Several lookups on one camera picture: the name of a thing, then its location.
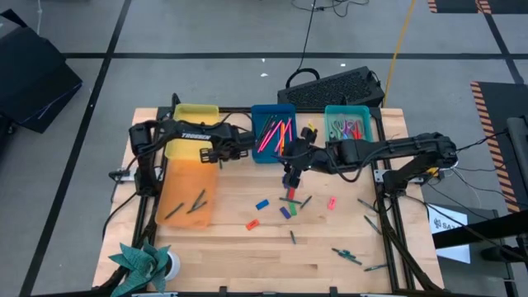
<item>white label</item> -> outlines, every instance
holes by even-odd
[[[434,205],[433,207],[438,209],[442,213],[449,215],[451,218],[456,219],[464,225],[468,224],[468,215],[466,214],[461,214],[460,212],[448,210],[436,205]],[[431,228],[431,233],[439,233],[442,231],[460,227],[459,224],[453,222],[450,219],[447,219],[445,216],[439,214],[438,212],[436,212],[436,210],[432,209],[431,207],[428,206],[427,208],[429,209],[429,227]],[[468,244],[461,245],[458,247],[439,248],[436,250],[436,255],[468,264],[471,263]]]
[[[200,140],[209,140],[211,138],[211,135],[192,134],[192,133],[182,133],[181,136],[183,138],[200,139]]]

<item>black mat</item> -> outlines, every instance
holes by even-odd
[[[475,105],[477,107],[484,133],[493,134],[506,129],[506,120],[528,114],[528,87],[520,84],[472,82]],[[488,141],[493,162],[497,168],[497,177],[508,210],[516,212],[527,207],[516,202],[528,204],[526,185],[513,152],[512,143],[506,135]]]
[[[528,0],[428,0],[436,13],[528,14]]]

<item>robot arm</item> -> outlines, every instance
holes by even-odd
[[[152,129],[161,137],[153,142]],[[253,132],[238,131],[238,127],[219,122],[214,125],[194,124],[184,120],[147,120],[129,129],[130,144],[138,159],[138,170],[134,175],[136,191],[140,196],[156,196],[161,183],[154,171],[156,152],[173,139],[209,141],[213,148],[202,148],[200,160],[203,163],[217,163],[219,160],[238,160],[248,156],[248,150],[255,144]]]
[[[303,128],[301,138],[288,144],[284,157],[279,158],[285,166],[285,183],[288,186],[299,186],[300,174],[306,170],[340,174],[347,182],[355,182],[357,178],[347,179],[342,174],[361,171],[372,161],[416,156],[399,170],[383,175],[385,192],[397,195],[407,188],[410,180],[426,170],[453,167],[458,160],[455,144],[439,133],[379,142],[344,139],[327,142],[325,148],[312,145],[316,138],[317,130]]]

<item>blue eraser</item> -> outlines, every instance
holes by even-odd
[[[270,202],[267,199],[262,200],[262,201],[258,202],[258,204],[256,205],[257,210],[261,210],[264,207],[268,206],[269,204],[270,204]]]
[[[285,218],[291,218],[291,214],[288,212],[288,210],[286,210],[284,206],[280,208],[280,212],[284,215]]]

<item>green eraser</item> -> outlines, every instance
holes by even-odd
[[[297,210],[295,209],[295,203],[288,203],[290,205],[290,213],[291,215],[297,215]]]

